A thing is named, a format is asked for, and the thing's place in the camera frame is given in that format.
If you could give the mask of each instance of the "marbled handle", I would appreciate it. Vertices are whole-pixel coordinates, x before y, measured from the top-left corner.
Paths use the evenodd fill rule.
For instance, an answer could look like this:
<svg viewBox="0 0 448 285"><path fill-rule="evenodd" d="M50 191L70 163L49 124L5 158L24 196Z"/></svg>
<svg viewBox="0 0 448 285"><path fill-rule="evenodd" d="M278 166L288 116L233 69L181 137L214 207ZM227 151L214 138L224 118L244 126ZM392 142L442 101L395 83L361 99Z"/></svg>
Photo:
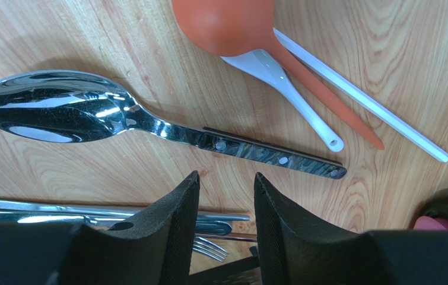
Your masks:
<svg viewBox="0 0 448 285"><path fill-rule="evenodd" d="M331 179L340 179L347 173L337 161L323 159L290 148L229 134L216 129L206 130L198 145L203 150L241 157L266 164L298 170Z"/></svg>

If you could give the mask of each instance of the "orange spoon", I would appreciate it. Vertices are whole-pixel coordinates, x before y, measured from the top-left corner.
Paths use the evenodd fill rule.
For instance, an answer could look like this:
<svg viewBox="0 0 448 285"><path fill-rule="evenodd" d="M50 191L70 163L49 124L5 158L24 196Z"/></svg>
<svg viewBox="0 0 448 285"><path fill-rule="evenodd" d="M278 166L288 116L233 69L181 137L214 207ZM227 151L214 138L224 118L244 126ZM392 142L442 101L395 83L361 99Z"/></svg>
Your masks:
<svg viewBox="0 0 448 285"><path fill-rule="evenodd" d="M274 0L172 0L184 34L199 48L218 56L267 51L342 121L383 150L380 138L277 40Z"/></svg>

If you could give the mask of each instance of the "orange handle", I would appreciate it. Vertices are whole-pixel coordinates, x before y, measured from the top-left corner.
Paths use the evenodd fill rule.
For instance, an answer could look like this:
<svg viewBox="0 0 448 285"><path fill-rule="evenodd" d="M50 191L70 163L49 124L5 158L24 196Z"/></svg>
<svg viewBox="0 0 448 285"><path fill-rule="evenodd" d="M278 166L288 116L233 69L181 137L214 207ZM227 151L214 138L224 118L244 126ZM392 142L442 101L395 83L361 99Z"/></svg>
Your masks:
<svg viewBox="0 0 448 285"><path fill-rule="evenodd" d="M365 140L379 150L385 149L380 138L359 118L345 103L327 86L318 80L301 62L299 62L286 48L273 36L274 39L266 41L264 49L280 63L290 74L295 76L308 91L319 99L329 110L343 122L360 134Z"/></svg>

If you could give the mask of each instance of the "white chopstick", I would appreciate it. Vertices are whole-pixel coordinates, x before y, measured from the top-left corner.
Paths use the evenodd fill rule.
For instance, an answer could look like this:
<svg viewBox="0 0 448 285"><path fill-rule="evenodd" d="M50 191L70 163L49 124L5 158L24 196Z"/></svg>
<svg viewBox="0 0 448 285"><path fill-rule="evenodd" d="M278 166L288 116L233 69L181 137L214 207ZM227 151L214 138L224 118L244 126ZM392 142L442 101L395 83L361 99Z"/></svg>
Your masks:
<svg viewBox="0 0 448 285"><path fill-rule="evenodd" d="M344 79L336 71L332 70L311 53L303 49L296 42L289 39L286 35L282 34L275 28L274 32L277 39L286 49L288 49L292 54L298 57L299 60L303 61L325 80L338 87L345 94L349 95L350 98L357 101L360 105L364 106L371 113L375 114L378 118L386 122L389 126L425 150L427 153L431 154L437 160L441 162L448 162L448 153L446 151L442 150L403 120L399 119L396 115L385 109L385 107L380 105L380 103L376 102L373 98L362 92L355 85Z"/></svg>

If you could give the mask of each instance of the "wooden surface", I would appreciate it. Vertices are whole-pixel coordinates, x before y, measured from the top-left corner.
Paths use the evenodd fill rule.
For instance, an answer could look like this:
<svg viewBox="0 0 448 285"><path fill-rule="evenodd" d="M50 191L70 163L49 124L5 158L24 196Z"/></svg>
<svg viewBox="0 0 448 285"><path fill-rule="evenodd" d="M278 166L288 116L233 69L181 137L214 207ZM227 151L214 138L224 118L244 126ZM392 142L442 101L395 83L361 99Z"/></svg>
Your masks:
<svg viewBox="0 0 448 285"><path fill-rule="evenodd" d="M276 8L276 28L448 151L448 0L276 0ZM253 178L262 172L321 218L363 232L408 227L426 200L448 195L448 163L337 92L383 140L377 151L293 80L345 141L331 153L274 89L191 44L167 0L1 0L0 78L54 68L116 80L170 121L335 159L348 174L320 178L139 131L85 144L0 131L1 198L147 205L198 170L202 209L253 219ZM235 228L254 233L255 223ZM249 255L249 245L225 246L230 260ZM193 272L215 265L197 256Z"/></svg>

